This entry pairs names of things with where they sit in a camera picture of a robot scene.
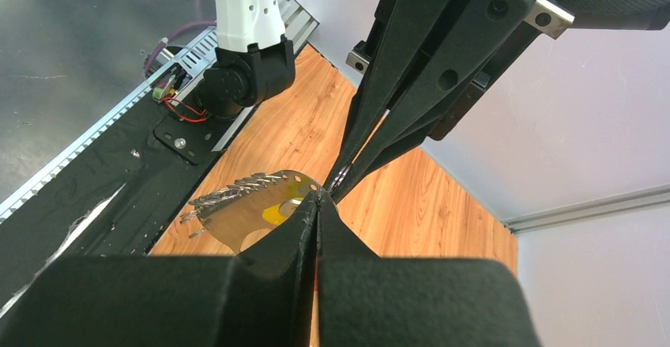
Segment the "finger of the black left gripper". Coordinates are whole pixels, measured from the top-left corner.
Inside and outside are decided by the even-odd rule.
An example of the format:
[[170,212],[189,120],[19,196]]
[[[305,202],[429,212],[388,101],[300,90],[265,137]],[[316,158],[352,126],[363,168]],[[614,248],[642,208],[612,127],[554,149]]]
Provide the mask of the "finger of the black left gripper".
[[435,23],[450,0],[379,0],[366,41],[370,57],[352,98],[341,149],[326,180],[336,190],[405,79]]
[[405,79],[336,190],[343,199],[365,176],[420,145],[446,105],[484,68],[536,0],[450,0]]

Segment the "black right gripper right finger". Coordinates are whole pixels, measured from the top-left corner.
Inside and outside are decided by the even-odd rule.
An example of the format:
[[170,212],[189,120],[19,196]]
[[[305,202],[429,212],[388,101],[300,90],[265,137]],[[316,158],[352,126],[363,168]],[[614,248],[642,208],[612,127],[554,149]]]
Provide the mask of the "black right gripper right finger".
[[538,346],[524,293],[488,258],[385,258],[318,202],[323,346]]

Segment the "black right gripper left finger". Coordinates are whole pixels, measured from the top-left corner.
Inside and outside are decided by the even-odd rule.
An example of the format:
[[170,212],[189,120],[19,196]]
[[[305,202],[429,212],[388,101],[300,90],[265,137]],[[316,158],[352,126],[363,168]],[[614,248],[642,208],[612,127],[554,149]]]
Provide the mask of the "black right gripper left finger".
[[59,259],[9,313],[4,346],[306,346],[316,196],[236,256]]

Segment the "metal keyring plate with spring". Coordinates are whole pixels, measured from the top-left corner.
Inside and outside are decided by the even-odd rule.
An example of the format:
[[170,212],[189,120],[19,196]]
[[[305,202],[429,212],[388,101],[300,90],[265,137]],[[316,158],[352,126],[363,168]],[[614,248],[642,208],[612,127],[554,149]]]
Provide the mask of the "metal keyring plate with spring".
[[256,172],[190,200],[191,211],[182,214],[179,222],[199,222],[201,227],[189,235],[191,239],[207,233],[237,255],[250,246],[246,241],[250,235],[278,227],[262,219],[264,209],[290,198],[304,200],[322,190],[317,181],[295,170]]

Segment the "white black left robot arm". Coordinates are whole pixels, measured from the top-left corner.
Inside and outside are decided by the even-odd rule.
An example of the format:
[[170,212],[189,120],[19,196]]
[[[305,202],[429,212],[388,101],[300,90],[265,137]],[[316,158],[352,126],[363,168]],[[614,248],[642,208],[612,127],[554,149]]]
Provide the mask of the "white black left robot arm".
[[[216,59],[195,90],[230,119],[282,93],[295,56],[277,0],[215,0]],[[669,0],[379,0],[368,58],[326,189],[339,201],[363,178],[442,140],[543,34],[568,28],[661,30]]]

